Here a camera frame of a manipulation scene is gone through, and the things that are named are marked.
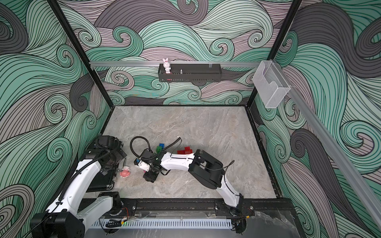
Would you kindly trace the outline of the dark green lego brick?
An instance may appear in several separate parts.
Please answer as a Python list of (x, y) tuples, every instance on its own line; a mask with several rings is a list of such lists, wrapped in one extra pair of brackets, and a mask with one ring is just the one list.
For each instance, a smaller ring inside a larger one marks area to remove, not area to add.
[(162, 147), (161, 146), (157, 146), (156, 148), (156, 153), (159, 154), (161, 151), (162, 151)]

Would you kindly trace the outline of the long red lego brick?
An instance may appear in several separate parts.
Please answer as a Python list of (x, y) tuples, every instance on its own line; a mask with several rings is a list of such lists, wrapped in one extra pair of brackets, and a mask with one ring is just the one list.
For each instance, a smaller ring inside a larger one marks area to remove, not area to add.
[(188, 147), (185, 147), (183, 150), (178, 150), (177, 153), (181, 155), (188, 155), (188, 154), (192, 154), (193, 150), (188, 146)]

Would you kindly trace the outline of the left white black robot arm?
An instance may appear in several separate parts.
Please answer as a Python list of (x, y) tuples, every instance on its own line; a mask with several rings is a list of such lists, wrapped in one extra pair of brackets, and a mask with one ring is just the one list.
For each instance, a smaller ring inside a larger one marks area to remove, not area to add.
[(124, 204), (118, 192), (100, 194), (83, 210), (78, 209), (96, 175), (107, 174), (125, 157), (123, 143), (116, 137), (99, 136), (93, 140), (59, 196), (45, 212), (35, 214), (31, 219), (32, 237), (83, 238), (104, 214), (119, 215), (124, 210)]

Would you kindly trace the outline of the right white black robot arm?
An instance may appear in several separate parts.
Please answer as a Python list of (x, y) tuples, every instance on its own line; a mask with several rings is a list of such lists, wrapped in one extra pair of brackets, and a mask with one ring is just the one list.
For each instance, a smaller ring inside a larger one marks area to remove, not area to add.
[(228, 166), (198, 149), (191, 154), (174, 154), (167, 151), (152, 153), (145, 149), (134, 160), (134, 165), (144, 170), (143, 178), (148, 182), (155, 182), (158, 175), (172, 170), (189, 172), (203, 186), (216, 190), (223, 198), (230, 214), (239, 216), (242, 213), (244, 196), (233, 188), (226, 172)]

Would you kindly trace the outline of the pink toy figure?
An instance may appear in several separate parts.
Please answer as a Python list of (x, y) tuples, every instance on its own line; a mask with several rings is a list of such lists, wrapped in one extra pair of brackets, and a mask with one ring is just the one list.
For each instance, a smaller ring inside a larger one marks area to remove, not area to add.
[(120, 174), (120, 177), (121, 177), (121, 178), (127, 178), (127, 177), (129, 177), (130, 174), (131, 174), (130, 167), (129, 167), (129, 166), (124, 166), (124, 167), (120, 170), (119, 174)]

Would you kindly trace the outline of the black box on table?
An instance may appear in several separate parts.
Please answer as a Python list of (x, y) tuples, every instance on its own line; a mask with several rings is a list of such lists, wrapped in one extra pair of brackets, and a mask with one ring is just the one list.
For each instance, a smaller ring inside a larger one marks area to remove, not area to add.
[(113, 168), (103, 175), (99, 172), (91, 182), (86, 192), (108, 191), (114, 188), (117, 169)]

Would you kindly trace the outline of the white pink bunny figurine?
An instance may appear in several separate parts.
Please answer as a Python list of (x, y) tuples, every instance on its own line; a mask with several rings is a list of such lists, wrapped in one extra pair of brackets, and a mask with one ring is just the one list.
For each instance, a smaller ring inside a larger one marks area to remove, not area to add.
[(168, 58), (163, 59), (163, 67), (165, 69), (165, 73), (166, 74), (170, 74), (171, 73), (171, 64), (170, 64)]

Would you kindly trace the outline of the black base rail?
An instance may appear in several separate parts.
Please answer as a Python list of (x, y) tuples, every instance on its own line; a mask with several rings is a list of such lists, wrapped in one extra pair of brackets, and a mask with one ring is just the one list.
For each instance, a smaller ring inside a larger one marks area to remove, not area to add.
[(216, 216), (252, 216), (256, 211), (292, 211), (290, 199), (245, 198), (238, 208), (231, 208), (220, 198), (122, 198), (130, 215), (146, 212), (209, 212)]

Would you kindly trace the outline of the black wall shelf tray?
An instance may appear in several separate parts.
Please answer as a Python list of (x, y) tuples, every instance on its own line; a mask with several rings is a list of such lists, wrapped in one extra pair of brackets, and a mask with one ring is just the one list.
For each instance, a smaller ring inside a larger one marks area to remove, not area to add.
[(166, 74), (163, 64), (159, 65), (161, 82), (218, 82), (222, 78), (220, 64), (171, 63), (171, 73)]

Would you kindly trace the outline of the clear plastic wall bin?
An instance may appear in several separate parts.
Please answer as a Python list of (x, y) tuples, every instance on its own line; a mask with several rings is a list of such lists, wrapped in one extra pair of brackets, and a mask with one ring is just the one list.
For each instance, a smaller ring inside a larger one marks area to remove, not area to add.
[(290, 85), (281, 66), (273, 60), (263, 60), (253, 76), (253, 83), (265, 108), (277, 108), (287, 93)]

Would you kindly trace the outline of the aluminium rail right wall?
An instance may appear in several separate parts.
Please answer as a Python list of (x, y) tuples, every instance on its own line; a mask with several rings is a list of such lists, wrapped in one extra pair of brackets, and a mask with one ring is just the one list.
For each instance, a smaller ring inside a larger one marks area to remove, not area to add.
[(284, 84), (290, 88), (288, 91), (290, 98), (294, 100), (307, 123), (312, 127), (315, 135), (322, 143), (328, 156), (333, 159), (337, 167), (341, 170), (368, 214), (372, 217), (377, 227), (380, 228), (381, 202), (369, 184), (364, 180), (364, 177), (351, 163), (345, 151), (316, 115), (318, 112), (318, 103), (315, 101), (314, 92), (307, 83), (307, 80), (304, 79), (302, 83), (297, 83), (284, 71), (284, 68), (282, 68), (278, 62), (273, 61), (273, 63), (281, 74)]

